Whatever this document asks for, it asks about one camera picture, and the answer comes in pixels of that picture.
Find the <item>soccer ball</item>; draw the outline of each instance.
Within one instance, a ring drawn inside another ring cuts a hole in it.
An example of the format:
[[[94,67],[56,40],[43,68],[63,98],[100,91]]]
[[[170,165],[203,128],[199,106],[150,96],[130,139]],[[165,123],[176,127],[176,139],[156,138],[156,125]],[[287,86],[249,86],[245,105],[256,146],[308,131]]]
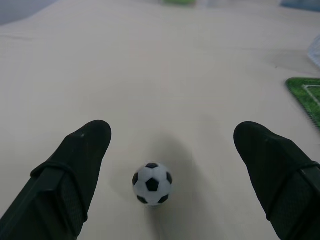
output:
[[[132,179],[138,200],[148,206],[158,206],[168,200],[172,177],[168,169],[158,163],[148,163]]]

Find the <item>white table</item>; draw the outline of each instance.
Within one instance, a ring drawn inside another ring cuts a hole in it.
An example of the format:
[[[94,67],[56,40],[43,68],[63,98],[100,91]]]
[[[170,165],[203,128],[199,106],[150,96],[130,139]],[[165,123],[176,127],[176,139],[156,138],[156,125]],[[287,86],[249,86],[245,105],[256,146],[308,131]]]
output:
[[[320,75],[306,57],[319,33],[320,14],[271,0],[60,0],[1,26],[1,215],[66,135],[102,119],[113,136],[80,240],[278,239],[233,131],[261,123],[319,160],[284,85]],[[154,213],[131,186],[148,161],[175,183]]]

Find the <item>black pentagon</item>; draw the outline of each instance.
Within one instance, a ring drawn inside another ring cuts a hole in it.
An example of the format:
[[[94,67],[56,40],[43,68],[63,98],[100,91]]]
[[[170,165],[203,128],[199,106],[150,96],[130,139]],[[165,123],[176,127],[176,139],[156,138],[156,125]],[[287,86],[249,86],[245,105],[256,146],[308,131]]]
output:
[[[158,204],[163,204],[165,201],[167,201],[169,198],[169,195],[163,196],[159,201]]]
[[[132,184],[133,184],[133,186],[136,185],[137,182],[138,182],[138,173],[136,173],[135,175],[133,175],[133,178],[132,178]]]
[[[168,182],[170,183],[170,184],[172,184],[172,176],[171,176],[171,174],[170,173],[166,173],[166,179],[168,180]]]
[[[155,180],[154,178],[151,178],[145,183],[146,187],[150,192],[156,192],[158,191],[159,182]]]
[[[139,200],[140,202],[142,202],[143,204],[147,204],[147,201],[145,200],[144,197],[141,197],[141,196],[136,196],[136,197],[137,197],[138,200]]]
[[[148,163],[145,167],[149,168],[149,169],[155,169],[155,168],[157,168],[159,166],[156,163]]]

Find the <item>green object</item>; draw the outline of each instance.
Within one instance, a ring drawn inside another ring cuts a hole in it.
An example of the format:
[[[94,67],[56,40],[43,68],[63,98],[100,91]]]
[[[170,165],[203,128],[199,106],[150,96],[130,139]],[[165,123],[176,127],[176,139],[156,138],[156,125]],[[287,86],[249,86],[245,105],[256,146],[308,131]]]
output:
[[[320,130],[320,78],[293,77],[285,84]]]
[[[196,0],[163,0],[166,4],[179,4],[179,5],[188,5],[194,4]]]

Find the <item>white field line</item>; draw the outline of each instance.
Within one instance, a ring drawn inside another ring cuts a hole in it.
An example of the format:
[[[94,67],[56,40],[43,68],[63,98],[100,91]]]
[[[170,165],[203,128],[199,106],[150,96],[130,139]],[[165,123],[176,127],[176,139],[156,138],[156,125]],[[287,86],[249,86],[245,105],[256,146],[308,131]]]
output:
[[[312,99],[318,104],[320,107],[320,101],[309,91],[308,88],[320,88],[320,85],[303,85],[303,89],[312,97]]]

